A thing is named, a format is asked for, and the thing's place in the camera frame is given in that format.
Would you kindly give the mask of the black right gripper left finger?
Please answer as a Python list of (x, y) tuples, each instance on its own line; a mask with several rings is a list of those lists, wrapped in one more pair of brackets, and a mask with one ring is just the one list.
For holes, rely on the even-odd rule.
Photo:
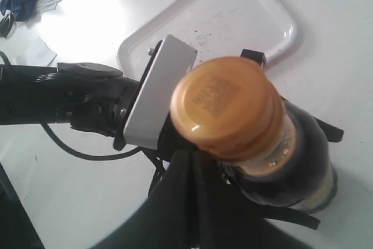
[(148, 199), (96, 248), (198, 248), (191, 163), (191, 153), (176, 151)]

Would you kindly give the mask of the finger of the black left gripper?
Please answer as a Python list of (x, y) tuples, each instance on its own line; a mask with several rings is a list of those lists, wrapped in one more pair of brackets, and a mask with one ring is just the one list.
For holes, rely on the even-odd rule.
[[(243, 49), (240, 57), (253, 60), (262, 68), (266, 65), (266, 57), (263, 52)], [(342, 129), (330, 125), (327, 122), (316, 118), (315, 116), (312, 117), (318, 123), (321, 130), (323, 130), (329, 142), (341, 142), (343, 140), (344, 131)]]
[(283, 221), (295, 225), (304, 226), (312, 230), (318, 229), (321, 221), (309, 214), (288, 207), (262, 205), (251, 201), (244, 194), (242, 188), (238, 185), (237, 180), (234, 177), (233, 168), (225, 164), (221, 164), (221, 168), (224, 174), (225, 182), (230, 183), (233, 189), (235, 191), (238, 191), (241, 204), (244, 205), (246, 208), (250, 208), (256, 214), (262, 216), (265, 219)]

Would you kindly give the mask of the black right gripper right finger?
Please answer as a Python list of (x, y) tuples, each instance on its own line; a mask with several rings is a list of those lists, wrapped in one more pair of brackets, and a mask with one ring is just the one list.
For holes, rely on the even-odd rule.
[(309, 247), (242, 205), (238, 191), (206, 154), (193, 152), (192, 171), (200, 248)]

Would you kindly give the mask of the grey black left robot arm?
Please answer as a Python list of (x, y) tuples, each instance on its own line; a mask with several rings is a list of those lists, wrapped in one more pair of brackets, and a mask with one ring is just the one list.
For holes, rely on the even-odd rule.
[[(329, 145), (343, 131), (283, 98), (257, 59), (219, 57), (160, 41), (141, 80), (106, 65), (1, 65), (1, 124), (68, 123), (133, 145), (159, 167), (155, 191), (126, 225), (227, 233), (266, 218), (317, 227), (338, 176)], [(169, 168), (160, 167), (162, 161)]]

